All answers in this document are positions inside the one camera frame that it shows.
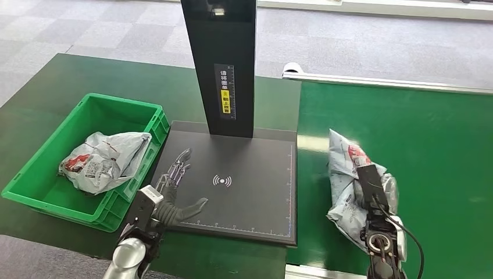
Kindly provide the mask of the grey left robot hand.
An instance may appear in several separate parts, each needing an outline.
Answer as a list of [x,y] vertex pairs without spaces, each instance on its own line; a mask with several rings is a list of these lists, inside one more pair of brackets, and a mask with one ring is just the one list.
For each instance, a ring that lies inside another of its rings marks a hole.
[[187,163],[191,158],[191,153],[190,148],[183,150],[170,165],[168,172],[161,175],[155,187],[162,194],[163,201],[158,204],[152,218],[158,221],[162,227],[176,226],[182,221],[200,214],[209,201],[208,198],[200,198],[193,205],[184,208],[175,205],[179,183],[191,167]]

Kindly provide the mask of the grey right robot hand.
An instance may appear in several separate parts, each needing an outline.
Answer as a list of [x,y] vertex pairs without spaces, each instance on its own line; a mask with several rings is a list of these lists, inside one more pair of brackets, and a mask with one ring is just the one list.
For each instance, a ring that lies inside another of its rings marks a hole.
[[[397,181],[395,177],[391,173],[385,173],[381,176],[381,183],[387,197],[387,201],[389,204],[389,211],[393,215],[398,214],[398,198],[399,192],[397,187]],[[363,191],[358,181],[353,183],[353,192],[355,195],[355,202],[363,208],[364,200],[363,200]]]

